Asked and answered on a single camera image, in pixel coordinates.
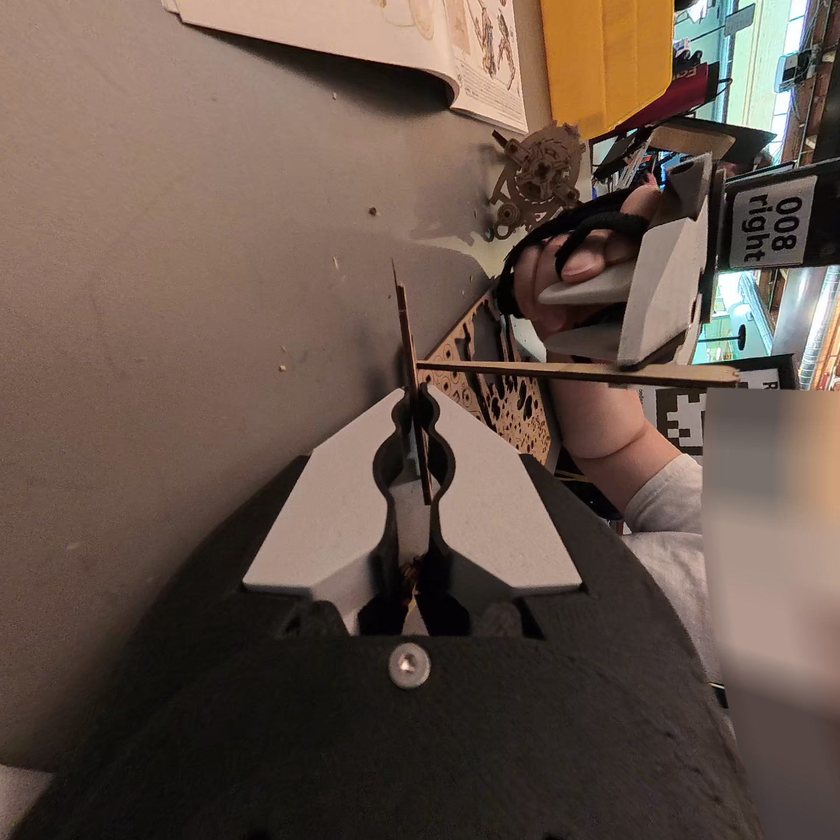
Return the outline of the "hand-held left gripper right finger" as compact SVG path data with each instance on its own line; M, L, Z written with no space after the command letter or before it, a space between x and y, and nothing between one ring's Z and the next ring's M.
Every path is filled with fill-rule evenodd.
M519 452L428 387L430 635L544 635L528 604L582 578Z

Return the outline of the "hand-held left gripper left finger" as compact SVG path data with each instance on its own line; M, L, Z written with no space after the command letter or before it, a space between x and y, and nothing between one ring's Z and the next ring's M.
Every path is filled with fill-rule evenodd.
M373 558L387 502L375 455L396 432L397 388L312 450L243 579L249 592L335 606L351 635L375 597Z

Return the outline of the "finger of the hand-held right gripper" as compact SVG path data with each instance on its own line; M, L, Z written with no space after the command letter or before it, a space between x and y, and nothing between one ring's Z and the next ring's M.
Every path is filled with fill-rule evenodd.
M697 332L700 277L707 265L708 208L651 227L638 252L619 339L616 365L685 362L686 339Z

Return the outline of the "laser-cut wooden sheet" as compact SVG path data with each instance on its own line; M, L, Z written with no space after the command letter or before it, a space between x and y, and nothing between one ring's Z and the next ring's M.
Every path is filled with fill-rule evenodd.
M478 298L428 355L433 362L522 362L511 320L490 292ZM421 380L506 440L553 470L556 448L540 383L514 374L423 371Z

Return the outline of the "forked wooden model part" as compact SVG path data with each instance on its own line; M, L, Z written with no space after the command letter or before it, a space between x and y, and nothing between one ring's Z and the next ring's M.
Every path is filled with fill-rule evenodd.
M489 375L520 376L607 384L655 385L708 389L737 388L739 372L729 365L647 364L637 371L620 370L610 364L577 362L490 362L432 361L415 363L417 371L446 371Z

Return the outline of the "person's right forearm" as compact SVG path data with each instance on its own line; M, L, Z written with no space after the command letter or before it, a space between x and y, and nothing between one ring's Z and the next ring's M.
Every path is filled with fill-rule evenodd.
M679 457L647 420L634 388L565 380L552 380L549 388L562 446L619 512Z

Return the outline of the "person's right hand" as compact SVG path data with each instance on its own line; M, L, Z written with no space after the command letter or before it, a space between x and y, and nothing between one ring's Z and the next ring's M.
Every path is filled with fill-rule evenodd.
M511 252L513 299L542 342L594 322L610 305L542 303L541 295L635 260L661 198L655 183L609 193L561 213Z

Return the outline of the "black framed marker sign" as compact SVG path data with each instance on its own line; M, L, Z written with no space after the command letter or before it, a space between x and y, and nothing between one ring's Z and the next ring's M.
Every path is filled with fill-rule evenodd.
M739 372L740 387L758 390L798 390L799 375L792 353L709 363L729 365ZM698 388L640 385L637 387L646 419L682 455L702 463L706 392Z

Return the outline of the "brown cardboard board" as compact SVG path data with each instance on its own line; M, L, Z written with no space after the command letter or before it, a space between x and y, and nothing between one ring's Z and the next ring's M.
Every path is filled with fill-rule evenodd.
M712 160L722 161L735 144L735 137L717 130L699 128L695 122L695 120L689 120L687 126L675 122L660 124L650 134L648 149L674 152L689 157L708 154Z

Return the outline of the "wooden gear assembly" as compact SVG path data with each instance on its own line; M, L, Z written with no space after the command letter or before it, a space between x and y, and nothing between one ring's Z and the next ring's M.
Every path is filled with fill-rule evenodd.
M551 122L523 140L497 130L492 137L506 159L489 200L497 209L493 238L507 239L520 228L529 233L580 204L576 184L587 147L577 125Z

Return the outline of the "red cloth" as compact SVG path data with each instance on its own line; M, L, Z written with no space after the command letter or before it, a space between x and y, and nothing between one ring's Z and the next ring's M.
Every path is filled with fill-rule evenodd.
M673 79L665 93L602 136L616 137L649 125L656 125L712 102L718 93L720 64L706 62Z

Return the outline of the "yellow plastic bin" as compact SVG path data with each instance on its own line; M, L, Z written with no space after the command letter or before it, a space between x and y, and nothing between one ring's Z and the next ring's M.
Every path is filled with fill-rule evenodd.
M553 120L592 140L665 93L673 1L541 1Z

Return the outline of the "illustrated instruction booklet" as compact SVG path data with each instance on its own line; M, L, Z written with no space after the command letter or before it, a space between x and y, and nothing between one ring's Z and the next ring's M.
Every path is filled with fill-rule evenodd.
M184 24L415 69L444 81L450 108L529 131L516 24L498 1L163 1Z

